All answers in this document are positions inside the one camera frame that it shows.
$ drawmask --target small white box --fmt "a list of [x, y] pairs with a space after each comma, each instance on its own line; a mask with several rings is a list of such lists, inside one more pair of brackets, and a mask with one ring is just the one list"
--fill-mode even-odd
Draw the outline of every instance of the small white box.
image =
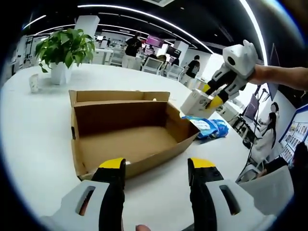
[[206, 105], [213, 99], [199, 89], [193, 89], [188, 98], [181, 106], [181, 111], [186, 116], [195, 116], [200, 118], [210, 118], [215, 112], [213, 109], [205, 109]]

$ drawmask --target green leaves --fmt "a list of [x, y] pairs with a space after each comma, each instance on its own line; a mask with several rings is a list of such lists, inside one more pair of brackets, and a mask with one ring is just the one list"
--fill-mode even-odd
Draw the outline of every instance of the green leaves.
[[[63, 62], [69, 68], [73, 62], [79, 66], [86, 58], [92, 60], [94, 51], [91, 36], [85, 35], [82, 29], [68, 29], [52, 33], [48, 39], [40, 42], [36, 46], [35, 55], [41, 62], [45, 61], [48, 67], [51, 63]], [[39, 65], [42, 72], [46, 73], [47, 70], [43, 68], [42, 63]]]

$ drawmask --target potted plant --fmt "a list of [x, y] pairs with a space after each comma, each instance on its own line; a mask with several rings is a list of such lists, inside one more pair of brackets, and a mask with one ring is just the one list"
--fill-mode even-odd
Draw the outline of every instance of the potted plant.
[[53, 84], [67, 83], [72, 74], [72, 64], [79, 66], [86, 58], [93, 59], [95, 50], [93, 38], [85, 35], [82, 29], [57, 31], [36, 46], [35, 55], [40, 58], [39, 66], [43, 73], [48, 71], [42, 62], [51, 69]]

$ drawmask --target blue plastic bag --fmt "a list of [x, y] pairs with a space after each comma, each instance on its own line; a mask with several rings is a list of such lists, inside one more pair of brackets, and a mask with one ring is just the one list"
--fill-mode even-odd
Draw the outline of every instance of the blue plastic bag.
[[225, 137], [229, 132], [228, 126], [221, 119], [204, 119], [194, 116], [184, 116], [183, 118], [189, 119], [199, 128], [200, 133], [197, 138], [201, 140]]

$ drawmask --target cardboard box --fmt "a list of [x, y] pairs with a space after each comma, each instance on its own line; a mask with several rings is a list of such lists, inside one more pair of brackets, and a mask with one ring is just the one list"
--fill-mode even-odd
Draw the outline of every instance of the cardboard box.
[[211, 102], [212, 99], [212, 96], [205, 94], [203, 91], [193, 89], [181, 106], [181, 111], [186, 116], [190, 115], [208, 119], [215, 112], [215, 108], [205, 109], [206, 105]]
[[169, 94], [70, 91], [77, 176], [90, 179], [101, 163], [123, 157], [130, 178], [185, 151], [199, 129], [180, 118], [168, 103]]

